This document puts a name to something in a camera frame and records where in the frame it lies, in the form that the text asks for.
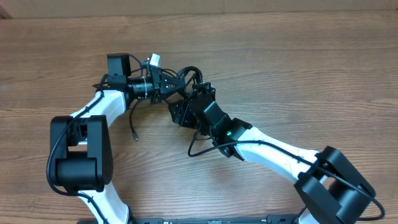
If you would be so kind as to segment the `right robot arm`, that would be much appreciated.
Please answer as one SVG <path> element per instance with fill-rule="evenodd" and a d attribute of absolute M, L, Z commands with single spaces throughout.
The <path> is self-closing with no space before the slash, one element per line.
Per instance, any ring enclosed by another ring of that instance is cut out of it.
<path fill-rule="evenodd" d="M 304 209 L 292 223 L 350 224 L 362 216 L 376 193 L 341 151 L 326 147 L 321 152 L 302 149 L 274 139 L 238 118 L 230 118 L 215 101 L 209 83 L 171 89 L 182 96 L 169 104 L 174 123 L 195 129 L 195 136 L 208 136 L 212 147 L 226 157 L 254 162 L 293 183 Z"/>

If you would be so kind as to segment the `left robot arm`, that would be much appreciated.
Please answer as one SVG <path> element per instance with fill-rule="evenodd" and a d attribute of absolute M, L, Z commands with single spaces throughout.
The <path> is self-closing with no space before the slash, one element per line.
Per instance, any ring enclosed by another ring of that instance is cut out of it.
<path fill-rule="evenodd" d="M 186 72 L 160 67 L 152 54 L 139 61 L 133 77 L 127 53 L 107 56 L 108 72 L 94 85 L 94 98 L 69 116 L 56 116 L 50 123 L 50 154 L 46 176 L 57 194 L 78 197 L 90 209 L 97 223 L 135 223 L 131 209 L 121 201 L 111 181 L 113 154 L 109 127 L 134 100 L 160 103 L 178 91 L 185 91 Z"/>

